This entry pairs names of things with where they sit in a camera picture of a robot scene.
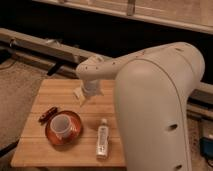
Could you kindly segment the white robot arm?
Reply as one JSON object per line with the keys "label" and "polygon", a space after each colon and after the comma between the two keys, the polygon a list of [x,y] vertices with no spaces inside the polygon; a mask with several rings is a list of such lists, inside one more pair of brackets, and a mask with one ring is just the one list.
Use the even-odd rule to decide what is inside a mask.
{"label": "white robot arm", "polygon": [[127,171],[192,171],[187,100],[205,70],[201,52],[186,42],[147,48],[119,58],[80,63],[82,100],[113,79],[116,119]]}

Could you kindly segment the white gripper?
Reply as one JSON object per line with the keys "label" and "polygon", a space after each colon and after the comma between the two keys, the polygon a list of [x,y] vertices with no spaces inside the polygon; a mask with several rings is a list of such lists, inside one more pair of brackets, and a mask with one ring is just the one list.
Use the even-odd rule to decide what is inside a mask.
{"label": "white gripper", "polygon": [[91,81],[83,80],[81,87],[77,87],[73,91],[73,93],[76,96],[77,100],[79,101],[80,105],[83,105],[86,102],[85,95],[86,96],[95,96],[95,95],[101,94],[99,80],[91,80]]}

